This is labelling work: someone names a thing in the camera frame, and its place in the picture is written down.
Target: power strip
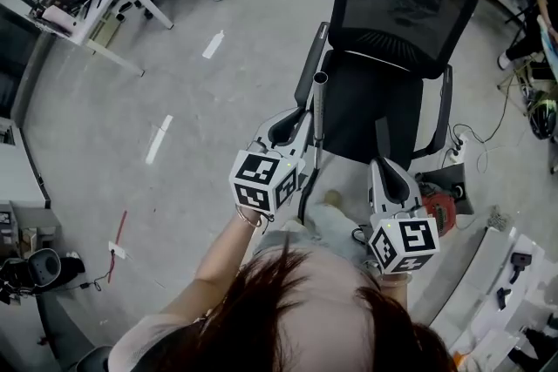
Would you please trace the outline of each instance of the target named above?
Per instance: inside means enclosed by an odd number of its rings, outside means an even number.
[[[461,148],[459,149],[457,155],[453,155],[453,152],[450,152],[449,159],[454,165],[458,165],[459,163],[465,162],[465,149],[467,147],[467,141],[469,140],[465,133],[461,133],[458,138],[463,141]]]

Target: chair armrest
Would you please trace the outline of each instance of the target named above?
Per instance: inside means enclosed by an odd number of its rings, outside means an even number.
[[[439,151],[446,144],[447,127],[450,120],[450,110],[452,109],[452,91],[453,91],[453,68],[447,65],[444,70],[444,79],[442,81],[442,99],[439,105],[438,124],[436,132],[432,140],[424,149],[415,151],[412,159],[419,159],[426,155],[432,155]]]
[[[314,42],[312,42],[312,46],[310,47],[310,51],[306,57],[303,74],[301,75],[295,90],[295,101],[298,107],[306,108],[306,101],[308,100],[310,89],[312,88],[312,79],[317,71],[317,65],[320,62],[320,58],[322,57],[323,47],[325,46],[329,29],[329,22],[322,22],[320,24],[316,36],[314,37]]]

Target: beige shoe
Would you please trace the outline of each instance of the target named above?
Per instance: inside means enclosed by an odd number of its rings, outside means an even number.
[[[341,193],[336,191],[335,189],[330,189],[325,195],[323,196],[323,203],[326,205],[333,206],[334,208],[341,209],[341,203],[343,202],[343,197],[341,197]]]

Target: chair backrest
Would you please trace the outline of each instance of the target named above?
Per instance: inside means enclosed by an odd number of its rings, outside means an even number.
[[[335,0],[329,41],[422,78],[445,69],[477,0]]]

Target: white box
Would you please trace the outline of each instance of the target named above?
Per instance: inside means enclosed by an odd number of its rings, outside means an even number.
[[[382,219],[368,244],[382,273],[419,270],[439,253],[436,219]]]
[[[228,176],[236,205],[275,214],[296,191],[296,168],[297,160],[274,152],[239,151]]]

